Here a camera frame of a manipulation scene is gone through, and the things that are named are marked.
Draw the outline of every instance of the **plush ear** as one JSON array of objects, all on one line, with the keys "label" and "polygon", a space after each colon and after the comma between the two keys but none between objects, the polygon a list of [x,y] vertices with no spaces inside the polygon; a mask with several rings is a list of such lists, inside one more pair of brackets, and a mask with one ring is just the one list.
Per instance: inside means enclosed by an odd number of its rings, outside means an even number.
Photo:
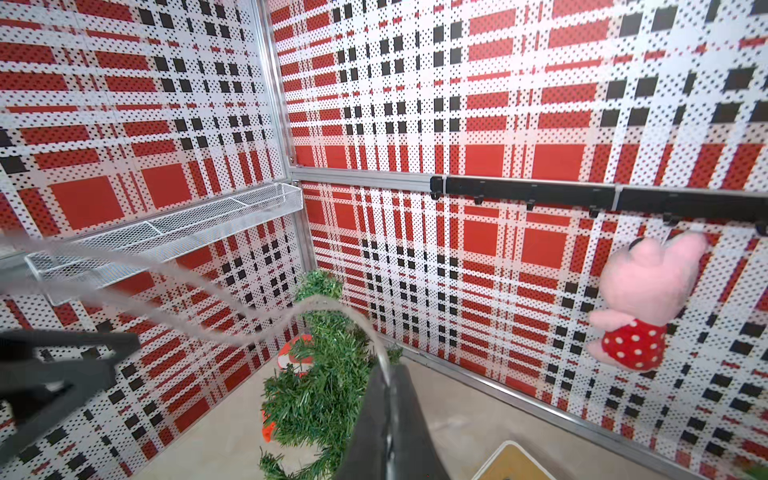
[{"label": "plush ear", "polygon": [[644,238],[629,250],[630,258],[642,266],[661,265],[663,255],[661,243],[655,238]]},{"label": "plush ear", "polygon": [[704,252],[707,251],[708,245],[707,238],[703,234],[686,232],[676,236],[664,246],[667,254],[689,263],[698,263]]}]

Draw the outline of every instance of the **black hook rail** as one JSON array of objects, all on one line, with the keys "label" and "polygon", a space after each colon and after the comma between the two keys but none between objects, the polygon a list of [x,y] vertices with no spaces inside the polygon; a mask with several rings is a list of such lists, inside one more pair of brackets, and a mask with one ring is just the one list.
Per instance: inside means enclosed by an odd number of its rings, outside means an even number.
[{"label": "black hook rail", "polygon": [[488,198],[520,200],[528,210],[536,204],[569,205],[588,208],[591,217],[600,210],[662,214],[668,226],[683,218],[738,220],[754,223],[765,236],[768,223],[768,194],[734,190],[455,176],[434,176],[429,186],[433,200],[442,195],[473,197],[477,205]]}]

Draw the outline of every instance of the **pink plush toy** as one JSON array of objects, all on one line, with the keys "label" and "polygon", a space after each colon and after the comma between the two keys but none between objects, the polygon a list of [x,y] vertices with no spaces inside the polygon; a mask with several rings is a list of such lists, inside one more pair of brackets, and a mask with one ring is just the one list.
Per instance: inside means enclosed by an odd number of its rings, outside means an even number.
[{"label": "pink plush toy", "polygon": [[638,239],[617,250],[605,264],[600,293],[607,310],[594,310],[589,321],[605,330],[587,351],[601,362],[646,372],[664,359],[667,323],[683,308],[707,249],[701,233],[682,233],[662,245]]}]

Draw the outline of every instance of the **red polka dot dress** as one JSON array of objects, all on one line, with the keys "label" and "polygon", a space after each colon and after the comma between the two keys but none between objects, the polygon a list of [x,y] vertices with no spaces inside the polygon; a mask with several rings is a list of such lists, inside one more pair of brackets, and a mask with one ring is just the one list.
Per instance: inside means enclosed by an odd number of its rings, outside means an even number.
[{"label": "red polka dot dress", "polygon": [[603,350],[621,365],[632,370],[647,371],[658,368],[664,359],[664,337],[667,326],[655,326],[634,319],[603,336]]}]

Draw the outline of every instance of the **plush arm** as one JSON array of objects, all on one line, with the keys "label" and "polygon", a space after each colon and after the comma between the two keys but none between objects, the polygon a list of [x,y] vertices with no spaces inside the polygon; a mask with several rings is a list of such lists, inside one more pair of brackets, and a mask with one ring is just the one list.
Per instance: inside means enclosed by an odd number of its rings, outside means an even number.
[{"label": "plush arm", "polygon": [[634,320],[632,315],[617,310],[592,310],[589,313],[589,323],[606,332],[613,332],[622,326],[629,325],[632,320]]}]

